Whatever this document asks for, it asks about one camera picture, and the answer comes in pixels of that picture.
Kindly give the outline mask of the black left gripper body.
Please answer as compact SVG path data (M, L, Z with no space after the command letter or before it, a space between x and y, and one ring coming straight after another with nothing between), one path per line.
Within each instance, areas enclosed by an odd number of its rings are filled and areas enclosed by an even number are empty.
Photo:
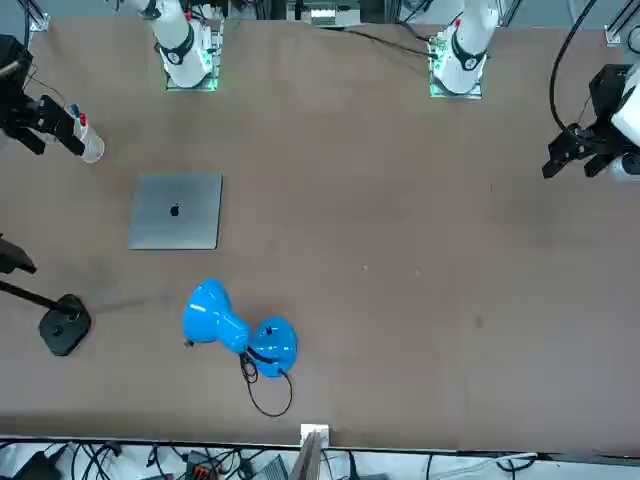
M576 134L593 150L625 150L629 141L613 125L612 117L619 109L630 64L606 64L589 82L595 121L580 127Z

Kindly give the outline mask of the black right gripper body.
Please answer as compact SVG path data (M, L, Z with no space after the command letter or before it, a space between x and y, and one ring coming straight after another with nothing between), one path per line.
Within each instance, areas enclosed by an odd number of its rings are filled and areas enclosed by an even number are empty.
M1 129L38 128L37 102L25 93L33 55L12 35L1 35Z

